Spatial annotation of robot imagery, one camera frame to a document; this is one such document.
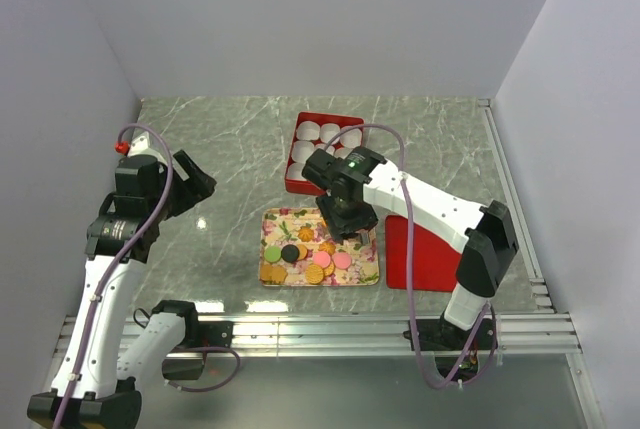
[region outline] gray wall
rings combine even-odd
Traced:
[[[493,96],[545,0],[88,0],[141,96]]]
[[[554,300],[611,428],[640,427],[640,0],[548,0],[497,120]]]
[[[0,425],[27,427],[139,102],[83,0],[0,0]]]

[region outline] gray floor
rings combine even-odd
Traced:
[[[208,363],[219,381],[231,360]],[[580,429],[587,427],[566,358],[505,357],[459,391],[428,389],[413,357],[249,359],[228,386],[185,394],[158,379],[143,394],[139,429]]]
[[[264,288],[257,277],[261,217],[271,207],[312,206],[313,198],[284,190],[285,161],[298,112],[357,115],[398,129],[408,145],[407,170],[459,197],[504,201],[482,112],[474,99],[418,97],[150,98],[140,122],[160,131],[175,152],[184,149],[218,181],[194,210],[163,222],[149,273],[135,306],[165,298],[195,301],[202,311],[241,313],[400,312],[405,291],[384,277],[362,288]],[[366,145],[392,160],[395,140],[372,131]],[[380,242],[384,226],[378,226]],[[384,274],[384,244],[380,245]],[[418,310],[443,310],[448,294],[424,292]],[[495,298],[500,312],[536,308],[521,256]]]

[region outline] red mat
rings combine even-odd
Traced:
[[[420,291],[452,292],[456,286],[460,254],[433,233],[415,224],[414,226],[413,288]],[[407,229],[404,217],[387,216],[387,286],[392,289],[407,288]]]

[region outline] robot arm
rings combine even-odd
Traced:
[[[518,251],[513,222],[506,205],[485,207],[441,191],[398,170],[365,147],[346,159],[317,150],[302,175],[327,191],[316,199],[331,235],[337,241],[373,228],[378,220],[372,206],[407,216],[400,181],[411,196],[414,223],[431,231],[461,254],[457,285],[443,313],[446,323],[468,331],[492,298]]]
[[[174,173],[169,197],[160,216],[151,224],[111,273],[88,337],[88,349],[78,374],[74,363],[83,336],[89,305],[115,255],[149,218],[166,182],[166,163],[148,133],[136,138],[115,172],[116,189],[101,205],[87,231],[86,275],[78,318],[67,355],[51,385],[51,391],[31,397],[27,415],[44,427],[52,427],[62,395],[73,381],[73,392],[62,427],[131,429],[141,410],[141,389],[176,346],[199,346],[198,314],[193,303],[162,301],[152,311],[144,332],[121,356],[120,338],[129,305],[146,272],[151,245],[164,219],[187,211],[210,197],[216,181],[205,174],[184,151],[173,158],[188,175]]]

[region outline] marble countertop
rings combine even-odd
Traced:
[[[406,313],[407,296],[384,280],[384,225],[378,225],[382,280],[368,287],[263,287],[258,281],[260,228],[272,207],[313,206],[289,194],[284,171],[300,111],[362,117],[393,126],[407,143],[407,171],[469,200],[504,200],[482,111],[475,99],[420,97],[148,98],[139,121],[184,149],[218,181],[215,194],[160,226],[149,272],[134,306],[162,299],[197,303],[206,312]],[[366,145],[395,160],[392,136],[372,130]],[[382,222],[385,214],[377,211]],[[440,313],[449,294],[417,294],[418,311]],[[518,255],[494,300],[501,312],[536,309]]]

